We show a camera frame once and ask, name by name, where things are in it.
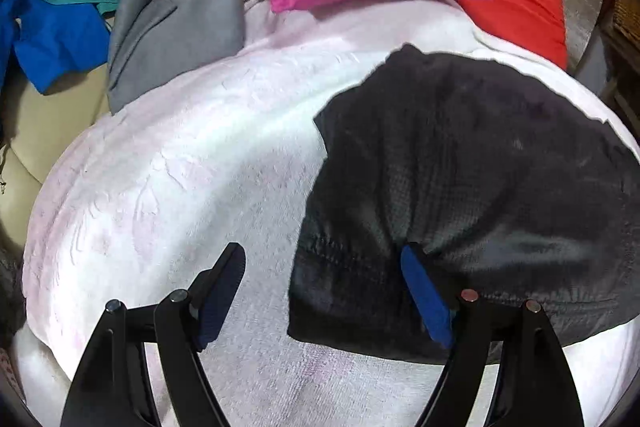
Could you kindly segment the black quilted jacket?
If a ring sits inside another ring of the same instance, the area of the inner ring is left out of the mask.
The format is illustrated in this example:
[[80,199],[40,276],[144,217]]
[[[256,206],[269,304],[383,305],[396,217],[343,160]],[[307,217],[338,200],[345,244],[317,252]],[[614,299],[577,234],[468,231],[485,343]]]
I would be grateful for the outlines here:
[[403,46],[314,120],[326,160],[307,198],[288,333],[440,363],[400,267],[439,292],[546,309],[563,345],[639,313],[639,161],[612,124],[494,61]]

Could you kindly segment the beige sofa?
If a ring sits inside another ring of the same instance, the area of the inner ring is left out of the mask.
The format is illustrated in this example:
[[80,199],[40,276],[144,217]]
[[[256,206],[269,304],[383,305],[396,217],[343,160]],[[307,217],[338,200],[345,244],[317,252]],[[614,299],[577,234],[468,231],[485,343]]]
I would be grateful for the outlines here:
[[107,114],[107,66],[72,72],[40,93],[21,70],[1,91],[1,244],[20,257],[32,206],[64,150]]

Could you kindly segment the blue garment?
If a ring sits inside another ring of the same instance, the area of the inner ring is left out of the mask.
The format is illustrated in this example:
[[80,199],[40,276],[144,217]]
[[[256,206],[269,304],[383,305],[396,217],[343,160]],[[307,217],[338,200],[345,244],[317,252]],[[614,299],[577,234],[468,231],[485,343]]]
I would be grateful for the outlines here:
[[69,72],[107,61],[110,32],[92,4],[1,0],[1,74],[14,58],[40,93]]

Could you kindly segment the wicker basket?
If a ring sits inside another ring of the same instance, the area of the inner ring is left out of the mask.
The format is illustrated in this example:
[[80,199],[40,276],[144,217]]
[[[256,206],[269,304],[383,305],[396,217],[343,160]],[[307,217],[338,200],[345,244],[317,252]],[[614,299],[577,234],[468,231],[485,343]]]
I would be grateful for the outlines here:
[[639,72],[639,0],[605,0],[601,29],[612,47]]

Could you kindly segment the grey coat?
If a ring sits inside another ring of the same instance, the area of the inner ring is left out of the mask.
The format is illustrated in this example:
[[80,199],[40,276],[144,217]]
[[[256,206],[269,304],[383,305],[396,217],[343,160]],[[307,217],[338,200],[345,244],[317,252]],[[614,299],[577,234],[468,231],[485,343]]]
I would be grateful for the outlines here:
[[119,0],[107,60],[111,112],[244,43],[244,0]]

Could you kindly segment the red pillow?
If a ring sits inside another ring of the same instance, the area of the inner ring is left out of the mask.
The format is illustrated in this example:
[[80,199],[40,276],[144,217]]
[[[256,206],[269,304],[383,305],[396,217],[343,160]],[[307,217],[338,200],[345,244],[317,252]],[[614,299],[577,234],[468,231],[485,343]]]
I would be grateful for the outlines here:
[[566,69],[563,0],[457,0],[480,29]]

